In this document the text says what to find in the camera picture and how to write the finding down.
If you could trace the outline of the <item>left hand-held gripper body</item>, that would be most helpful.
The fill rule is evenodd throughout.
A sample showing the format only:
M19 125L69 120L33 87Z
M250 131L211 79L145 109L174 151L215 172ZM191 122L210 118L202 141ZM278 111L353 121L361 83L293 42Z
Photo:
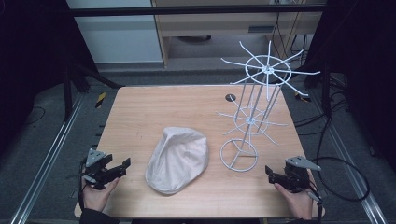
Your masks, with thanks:
M85 161L83 179L95 189L104 189L107 183L114 180L108 178L108 171L110 169L100 167L99 161L106 155L109 154L91 148Z

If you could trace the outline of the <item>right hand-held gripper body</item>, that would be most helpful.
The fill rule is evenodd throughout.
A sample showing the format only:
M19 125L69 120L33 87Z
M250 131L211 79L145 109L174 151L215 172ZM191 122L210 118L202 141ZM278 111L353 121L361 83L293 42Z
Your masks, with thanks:
M282 186L292 193L297 193L310 187L308 170L321 170L319 165L303 156L285 159L285 163L286 180L282 183Z

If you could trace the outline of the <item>person's right hand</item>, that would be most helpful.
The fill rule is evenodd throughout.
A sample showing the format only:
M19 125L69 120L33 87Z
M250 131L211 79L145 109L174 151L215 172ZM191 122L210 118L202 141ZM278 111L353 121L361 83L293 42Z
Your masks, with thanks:
M276 190L285 198L289 210L295 218L303 220L311 220L313 212L313 199L309 196L309 189L305 189L298 193L291 193L275 183Z

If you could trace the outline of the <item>person's left hand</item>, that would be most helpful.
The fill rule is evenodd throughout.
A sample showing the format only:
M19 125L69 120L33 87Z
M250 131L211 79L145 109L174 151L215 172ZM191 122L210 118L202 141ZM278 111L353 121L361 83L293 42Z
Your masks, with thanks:
M82 199L84 207L98 212L103 212L112 191L119 184L118 178L107 183L104 189L94 189L91 185L83 183Z

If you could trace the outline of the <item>white flat cap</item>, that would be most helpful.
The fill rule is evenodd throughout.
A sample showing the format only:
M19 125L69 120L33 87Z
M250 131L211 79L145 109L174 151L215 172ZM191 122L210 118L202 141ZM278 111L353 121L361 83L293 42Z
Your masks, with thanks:
M204 134L185 127L166 127L146 170L146 181L154 190L173 195L199 176L209 163Z

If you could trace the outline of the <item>black metal stand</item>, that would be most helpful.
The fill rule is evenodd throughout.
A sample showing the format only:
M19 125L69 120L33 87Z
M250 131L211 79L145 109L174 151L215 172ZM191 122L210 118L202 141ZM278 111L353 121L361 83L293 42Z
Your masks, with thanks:
M85 76L92 77L111 89L121 88L121 84L103 77L97 71L74 61L67 61L63 69L64 121L70 119L73 112L72 85L75 85L78 92L87 92L91 87Z

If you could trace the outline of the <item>white cabinet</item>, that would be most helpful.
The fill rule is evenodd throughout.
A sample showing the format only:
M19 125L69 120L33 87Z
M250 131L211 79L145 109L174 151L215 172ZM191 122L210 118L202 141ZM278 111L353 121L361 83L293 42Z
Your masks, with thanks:
M71 9L151 7L151 0L66 0ZM152 15L75 17L96 64L161 63Z

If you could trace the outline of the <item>black curtain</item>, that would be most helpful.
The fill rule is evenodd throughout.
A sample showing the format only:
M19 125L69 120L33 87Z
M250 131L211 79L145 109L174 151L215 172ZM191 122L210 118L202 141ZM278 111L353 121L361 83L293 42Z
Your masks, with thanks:
M375 151L396 172L396 0L327 0L304 69L347 79Z
M63 57L96 66L66 0L0 0L0 157L33 109L35 97L63 82Z

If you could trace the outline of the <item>light wooden desk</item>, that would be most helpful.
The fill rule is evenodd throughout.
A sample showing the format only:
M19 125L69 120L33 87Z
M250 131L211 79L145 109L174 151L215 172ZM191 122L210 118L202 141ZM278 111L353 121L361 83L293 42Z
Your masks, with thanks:
M326 0L151 0L155 7L302 5L323 4ZM198 15L157 15L163 63L170 65L172 40L182 36L260 35L272 42L273 53L285 57L296 35L312 35L322 13L273 12Z

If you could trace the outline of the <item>aluminium floor rail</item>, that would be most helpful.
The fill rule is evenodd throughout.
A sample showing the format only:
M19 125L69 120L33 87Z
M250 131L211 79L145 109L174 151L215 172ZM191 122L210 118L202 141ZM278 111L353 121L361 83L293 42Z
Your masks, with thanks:
M85 95L83 93L77 94L76 100L72 104L72 112L69 118L62 123L62 126L57 132L45 159L40 164L40 168L37 171L30 188L27 190L23 200L9 221L9 224L25 224L27 221L41 190L44 188L50 171L64 146L64 142L72 129L84 98Z
M358 172L356 162L353 161L352 157L347 152L346 145L344 144L340 133L336 130L335 126L324 112L324 109L321 106L322 101L319 99L319 94L313 91L310 91L309 93L318 112L324 114L324 118L322 119L325 124L324 132L329 135L333 150L336 153L336 158L342 162L346 176L371 224L389 224L372 194L371 189L369 188L367 178Z

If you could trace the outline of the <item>black horizontal frame bar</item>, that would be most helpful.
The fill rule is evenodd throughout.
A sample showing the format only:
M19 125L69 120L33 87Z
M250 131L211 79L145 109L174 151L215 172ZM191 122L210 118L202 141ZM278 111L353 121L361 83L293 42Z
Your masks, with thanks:
M146 16L146 15L198 15L230 13L316 12L326 4L302 5L241 5L241 6L186 6L186 7L117 7L68 9L64 14L73 17Z

